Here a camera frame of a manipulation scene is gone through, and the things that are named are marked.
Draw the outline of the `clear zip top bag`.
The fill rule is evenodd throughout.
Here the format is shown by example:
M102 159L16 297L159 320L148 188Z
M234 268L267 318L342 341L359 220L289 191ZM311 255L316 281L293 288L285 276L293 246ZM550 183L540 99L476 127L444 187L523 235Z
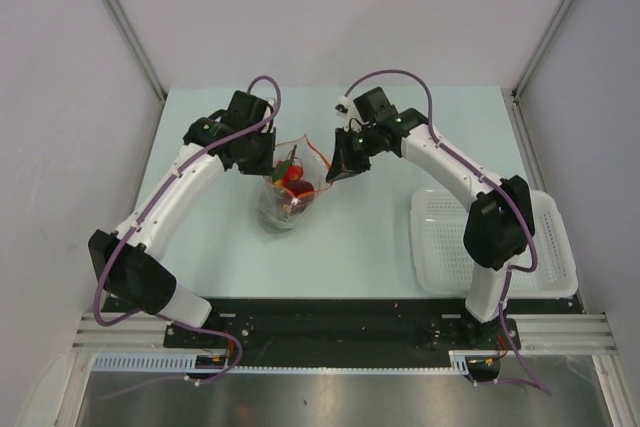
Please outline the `clear zip top bag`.
M330 167L329 160L312 143L308 135L303 135L293 140L278 143L275 146L274 151L273 170L276 162L278 160L283 160L289 150L294 146L297 147L297 155L302 161L302 166L304 168L304 176L301 179L312 183L315 188L315 196L313 199L300 199L302 201L302 205L305 207L304 212L300 218L301 222L301 219L312 209L312 205L314 204L314 202L318 200L319 197L332 186L332 184L328 184L325 180ZM277 187L273 185L271 182L271 176L272 174L264 178L264 182L259 192L258 200L260 195L263 193L267 193L271 196L293 197L291 192L287 189L287 186Z

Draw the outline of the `fake red apple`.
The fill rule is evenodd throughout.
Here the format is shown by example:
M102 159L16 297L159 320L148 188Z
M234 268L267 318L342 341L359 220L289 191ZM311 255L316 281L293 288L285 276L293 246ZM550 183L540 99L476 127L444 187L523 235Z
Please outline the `fake red apple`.
M292 180L287 184L287 189L292 196L298 199L308 200L315 196L314 185L304 179Z

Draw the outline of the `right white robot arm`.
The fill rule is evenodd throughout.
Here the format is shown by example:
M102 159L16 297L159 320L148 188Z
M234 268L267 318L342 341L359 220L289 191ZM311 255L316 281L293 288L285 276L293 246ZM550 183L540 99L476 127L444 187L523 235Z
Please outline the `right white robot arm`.
M448 144L427 115L415 108L398 110L380 87L355 99L341 96L335 109L344 124L335 130L327 182L365 173L372 157L392 152L428 173L465 209L463 245L474 267L461 335L473 348L486 347L497 336L494 319L506 307L504 285L511 262L535 249L527 182L480 166Z

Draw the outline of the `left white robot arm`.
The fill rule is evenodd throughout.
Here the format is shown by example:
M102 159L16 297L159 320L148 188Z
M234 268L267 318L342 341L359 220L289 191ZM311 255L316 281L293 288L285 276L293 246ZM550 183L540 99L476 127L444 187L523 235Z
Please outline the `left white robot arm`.
M211 303L180 285L161 261L196 201L227 171L271 173L279 107L279 98L236 91L227 108L189 126L176 159L147 199L112 231L96 230L90 237L96 308L109 293L137 312L186 325L199 346L219 339L221 323L211 316Z

